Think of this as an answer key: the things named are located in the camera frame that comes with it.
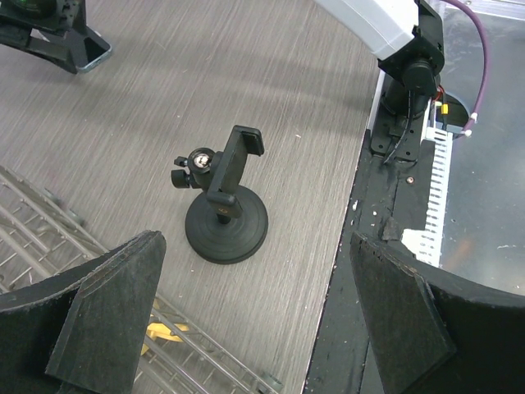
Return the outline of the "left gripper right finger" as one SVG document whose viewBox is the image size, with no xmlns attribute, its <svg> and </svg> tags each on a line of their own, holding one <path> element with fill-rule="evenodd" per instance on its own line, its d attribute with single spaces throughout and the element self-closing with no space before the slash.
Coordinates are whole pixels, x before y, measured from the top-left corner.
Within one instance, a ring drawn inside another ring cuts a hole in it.
<svg viewBox="0 0 525 394">
<path fill-rule="evenodd" d="M 386 393 L 522 393 L 524 298 L 401 253 L 367 263 L 366 324 Z"/>
</svg>

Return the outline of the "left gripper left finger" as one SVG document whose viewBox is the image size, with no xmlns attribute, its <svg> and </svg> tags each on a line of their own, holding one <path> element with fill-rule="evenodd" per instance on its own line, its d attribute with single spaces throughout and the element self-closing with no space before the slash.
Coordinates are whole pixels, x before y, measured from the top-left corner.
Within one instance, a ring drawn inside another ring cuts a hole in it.
<svg viewBox="0 0 525 394">
<path fill-rule="evenodd" d="M 144 231 L 1 296 L 3 393 L 130 393 L 167 243 Z"/>
</svg>

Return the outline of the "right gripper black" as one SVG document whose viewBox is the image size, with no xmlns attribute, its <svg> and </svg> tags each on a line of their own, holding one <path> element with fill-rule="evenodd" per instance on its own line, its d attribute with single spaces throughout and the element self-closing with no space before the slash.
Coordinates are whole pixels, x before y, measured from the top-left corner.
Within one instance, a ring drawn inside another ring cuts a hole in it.
<svg viewBox="0 0 525 394">
<path fill-rule="evenodd" d="M 79 74 L 76 55 L 89 36 L 85 11 L 84 1 L 1 1 L 1 45 Z"/>
</svg>

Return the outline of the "black smartphone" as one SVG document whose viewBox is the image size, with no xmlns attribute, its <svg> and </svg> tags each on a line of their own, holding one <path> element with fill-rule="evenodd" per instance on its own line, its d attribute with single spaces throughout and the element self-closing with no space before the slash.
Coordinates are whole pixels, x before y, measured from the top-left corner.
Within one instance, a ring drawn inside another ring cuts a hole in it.
<svg viewBox="0 0 525 394">
<path fill-rule="evenodd" d="M 78 72 L 87 73 L 104 62 L 112 54 L 112 46 L 95 30 L 88 30 L 80 41 L 76 55 Z"/>
</svg>

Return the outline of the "black phone stand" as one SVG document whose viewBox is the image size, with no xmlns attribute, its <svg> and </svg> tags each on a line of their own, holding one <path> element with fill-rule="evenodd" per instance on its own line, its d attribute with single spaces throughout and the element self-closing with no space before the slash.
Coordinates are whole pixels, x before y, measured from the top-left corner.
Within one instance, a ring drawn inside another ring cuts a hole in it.
<svg viewBox="0 0 525 394">
<path fill-rule="evenodd" d="M 261 131 L 234 126 L 225 148 L 197 148 L 174 160 L 171 183 L 200 194 L 185 216 L 185 235 L 196 254 L 211 263 L 240 263 L 263 245 L 269 227 L 265 204 L 240 184 L 249 155 L 265 152 Z"/>
</svg>

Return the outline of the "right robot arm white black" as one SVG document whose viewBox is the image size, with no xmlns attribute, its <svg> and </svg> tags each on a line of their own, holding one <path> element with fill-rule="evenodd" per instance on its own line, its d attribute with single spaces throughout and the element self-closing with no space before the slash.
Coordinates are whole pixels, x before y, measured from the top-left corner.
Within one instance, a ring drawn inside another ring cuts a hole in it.
<svg viewBox="0 0 525 394">
<path fill-rule="evenodd" d="M 425 1 L 325 0 L 318 6 L 359 37 L 392 83 L 383 104 L 418 117 L 436 96 L 445 65 L 441 17 Z M 111 45 L 87 25 L 83 1 L 3 1 L 1 43 L 78 74 Z"/>
</svg>

